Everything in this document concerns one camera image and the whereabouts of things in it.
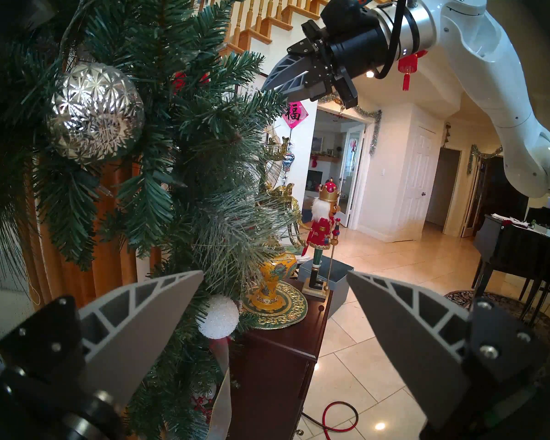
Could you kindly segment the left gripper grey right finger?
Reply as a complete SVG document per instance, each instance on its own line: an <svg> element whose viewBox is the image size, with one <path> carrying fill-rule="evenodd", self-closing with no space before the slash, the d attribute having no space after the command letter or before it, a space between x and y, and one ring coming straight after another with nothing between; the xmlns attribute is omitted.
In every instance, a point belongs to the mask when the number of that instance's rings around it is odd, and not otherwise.
<svg viewBox="0 0 550 440"><path fill-rule="evenodd" d="M470 309L418 285L349 271L382 350L426 417L421 432L523 432L545 400L548 350L480 297Z"/></svg>

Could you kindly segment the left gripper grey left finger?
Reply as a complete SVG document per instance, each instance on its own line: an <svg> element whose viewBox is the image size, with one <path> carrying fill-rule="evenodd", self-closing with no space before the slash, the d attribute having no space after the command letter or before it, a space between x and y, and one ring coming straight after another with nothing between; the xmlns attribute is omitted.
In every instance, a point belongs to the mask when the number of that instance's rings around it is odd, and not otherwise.
<svg viewBox="0 0 550 440"><path fill-rule="evenodd" d="M125 406L204 279L200 270L114 289L78 309L60 296L0 339L7 369L65 396L104 391Z"/></svg>

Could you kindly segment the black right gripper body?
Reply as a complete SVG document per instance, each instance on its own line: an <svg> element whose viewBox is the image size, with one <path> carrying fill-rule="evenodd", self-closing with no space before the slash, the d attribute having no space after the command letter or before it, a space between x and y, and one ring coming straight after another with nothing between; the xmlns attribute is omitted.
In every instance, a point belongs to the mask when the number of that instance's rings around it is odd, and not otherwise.
<svg viewBox="0 0 550 440"><path fill-rule="evenodd" d="M382 66L388 53L384 29L379 19L368 19L352 26L326 24L327 51L334 77L340 78L346 72L349 78L355 78Z"/></svg>

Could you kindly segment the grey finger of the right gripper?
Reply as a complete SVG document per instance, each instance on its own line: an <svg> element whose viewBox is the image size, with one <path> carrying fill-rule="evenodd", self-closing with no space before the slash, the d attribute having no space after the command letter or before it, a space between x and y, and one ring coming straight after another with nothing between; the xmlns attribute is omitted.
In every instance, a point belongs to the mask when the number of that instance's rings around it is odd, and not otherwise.
<svg viewBox="0 0 550 440"><path fill-rule="evenodd" d="M262 89L275 90L305 72L324 72L329 76L333 72L330 53L327 51L326 27L318 26L314 21L301 25L305 38L287 48L287 54L273 67Z"/></svg>
<svg viewBox="0 0 550 440"><path fill-rule="evenodd" d="M345 109L358 105L358 92L346 67L330 72L329 76L324 76L323 71L307 71L275 89L292 102L306 99L316 102L325 96L336 94Z"/></svg>

